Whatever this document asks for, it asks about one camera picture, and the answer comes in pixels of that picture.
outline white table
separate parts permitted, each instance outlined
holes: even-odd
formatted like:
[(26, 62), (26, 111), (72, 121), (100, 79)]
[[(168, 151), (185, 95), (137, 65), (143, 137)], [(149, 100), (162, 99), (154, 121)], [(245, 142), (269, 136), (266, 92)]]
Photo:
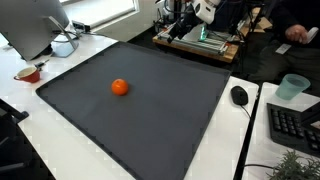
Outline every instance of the white table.
[[(85, 35), (70, 57), (41, 57), (32, 62), (20, 60), (14, 49), (0, 50), (0, 98), (17, 110), (30, 114), (19, 126), (58, 180), (133, 179), (108, 154), (35, 94), (35, 90), (44, 83), (115, 42), (105, 37)], [(13, 80), (19, 70), (48, 58), (50, 61), (43, 67), (39, 82), (29, 84)], [(258, 85), (231, 77), (185, 179), (233, 178), (249, 122), (247, 114), (232, 103), (230, 89), (236, 85), (248, 92), (249, 104), (245, 108), (252, 111)]]
[[(273, 167), (280, 163), (280, 158), (283, 157), (282, 155), (286, 153), (287, 150), (292, 150), (291, 148), (274, 143), (271, 140), (267, 103), (284, 106), (297, 111), (304, 111), (320, 101), (320, 98), (305, 93), (297, 95), (290, 101), (285, 101), (274, 94), (277, 88), (277, 85), (270, 83), (264, 83), (262, 86), (246, 164), (263, 164)], [(297, 153), (303, 157), (310, 157), (309, 155), (299, 151), (297, 151)], [(268, 179), (267, 173), (272, 174), (272, 171), (272, 169), (249, 166), (244, 169), (242, 179)]]

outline person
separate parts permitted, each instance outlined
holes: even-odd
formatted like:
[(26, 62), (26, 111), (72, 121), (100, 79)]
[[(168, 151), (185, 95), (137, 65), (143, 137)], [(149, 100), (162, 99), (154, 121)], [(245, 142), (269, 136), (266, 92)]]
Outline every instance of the person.
[[(249, 75), (253, 82), (273, 82), (283, 72), (306, 77), (311, 82), (308, 93), (320, 96), (320, 32), (307, 43), (307, 33), (320, 29), (320, 1), (280, 0), (270, 14), (274, 36), (261, 51), (256, 73)], [(291, 45), (277, 53), (282, 44)]]

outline cup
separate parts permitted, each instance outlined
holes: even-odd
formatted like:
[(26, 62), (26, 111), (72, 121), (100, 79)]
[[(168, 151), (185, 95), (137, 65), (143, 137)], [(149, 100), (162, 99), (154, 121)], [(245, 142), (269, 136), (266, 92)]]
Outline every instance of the cup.
[(13, 77), (13, 79), (35, 83), (40, 80), (40, 72), (36, 67), (28, 67), (18, 72), (18, 74)]
[(297, 74), (287, 74), (282, 79), (276, 95), (284, 100), (291, 100), (293, 97), (306, 90), (310, 86), (310, 81)]

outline computer mouse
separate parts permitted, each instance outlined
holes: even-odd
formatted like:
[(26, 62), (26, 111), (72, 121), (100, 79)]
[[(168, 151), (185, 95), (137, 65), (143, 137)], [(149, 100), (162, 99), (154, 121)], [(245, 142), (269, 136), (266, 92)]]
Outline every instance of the computer mouse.
[(236, 105), (244, 106), (248, 104), (248, 93), (240, 86), (235, 86), (231, 89), (231, 97)]

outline black keyboard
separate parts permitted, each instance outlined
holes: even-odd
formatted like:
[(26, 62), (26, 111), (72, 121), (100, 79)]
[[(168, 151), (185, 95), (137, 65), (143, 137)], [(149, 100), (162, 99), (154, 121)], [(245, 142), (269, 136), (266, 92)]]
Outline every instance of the black keyboard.
[(320, 158), (320, 133), (301, 125), (301, 112), (267, 104), (271, 139), (278, 144)]

